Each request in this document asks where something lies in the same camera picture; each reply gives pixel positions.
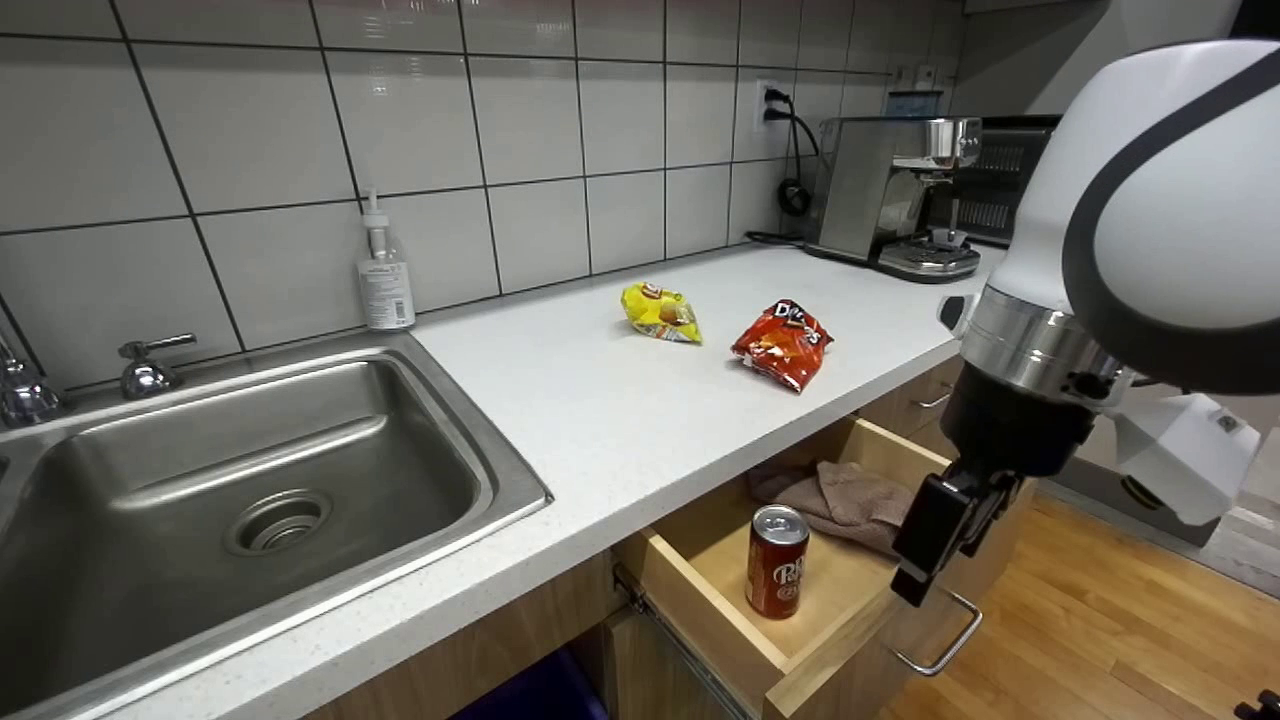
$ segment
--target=soap dispenser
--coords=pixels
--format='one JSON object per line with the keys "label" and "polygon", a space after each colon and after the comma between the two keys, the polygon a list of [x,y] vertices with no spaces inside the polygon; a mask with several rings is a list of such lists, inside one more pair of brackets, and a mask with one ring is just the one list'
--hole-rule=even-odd
{"label": "soap dispenser", "polygon": [[365,209],[368,254],[354,262],[359,277],[359,310],[371,331],[412,328],[412,278],[402,262],[402,246],[392,236],[392,220],[375,209],[375,193]]}

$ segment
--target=coffee machine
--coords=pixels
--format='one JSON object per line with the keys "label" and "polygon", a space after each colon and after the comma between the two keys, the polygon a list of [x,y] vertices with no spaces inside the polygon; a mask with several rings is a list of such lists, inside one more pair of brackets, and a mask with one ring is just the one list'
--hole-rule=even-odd
{"label": "coffee machine", "polygon": [[972,277],[979,254],[955,228],[961,197],[949,186],[976,154],[979,120],[838,120],[819,239],[809,252],[924,282]]}

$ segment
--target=faucet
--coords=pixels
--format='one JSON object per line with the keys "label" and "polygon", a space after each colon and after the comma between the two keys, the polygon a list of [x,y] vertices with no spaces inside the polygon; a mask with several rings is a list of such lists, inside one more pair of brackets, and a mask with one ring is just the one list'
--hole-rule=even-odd
{"label": "faucet", "polygon": [[151,350],[181,346],[181,345],[194,345],[194,335],[163,335],[163,338],[128,338],[128,345],[120,345],[120,354],[128,358],[128,367],[120,375],[120,395],[124,399],[141,399],[141,395],[173,393],[181,385],[181,375],[167,362],[151,358]]}
{"label": "faucet", "polygon": [[0,419],[7,427],[39,424],[61,413],[61,395],[39,378],[39,370],[7,350],[0,338]]}

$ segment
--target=white countertop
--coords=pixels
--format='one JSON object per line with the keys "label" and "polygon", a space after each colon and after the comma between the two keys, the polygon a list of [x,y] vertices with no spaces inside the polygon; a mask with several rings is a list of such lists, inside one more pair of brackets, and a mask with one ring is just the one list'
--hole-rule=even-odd
{"label": "white countertop", "polygon": [[[703,323],[703,346],[633,335],[618,316],[626,278],[680,289]],[[955,338],[936,310],[944,294],[972,289],[976,278],[903,282],[795,246],[740,246],[423,323],[417,338],[556,500],[120,714],[300,714],[381,674],[949,358]],[[744,370],[727,350],[759,308],[782,294],[837,335],[805,395]]]}

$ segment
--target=stainless steel sink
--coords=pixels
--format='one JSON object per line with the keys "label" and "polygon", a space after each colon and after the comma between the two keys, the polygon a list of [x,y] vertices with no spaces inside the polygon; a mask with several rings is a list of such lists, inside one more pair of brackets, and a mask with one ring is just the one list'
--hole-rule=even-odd
{"label": "stainless steel sink", "polygon": [[103,710],[546,504],[412,338],[0,435],[0,714]]}

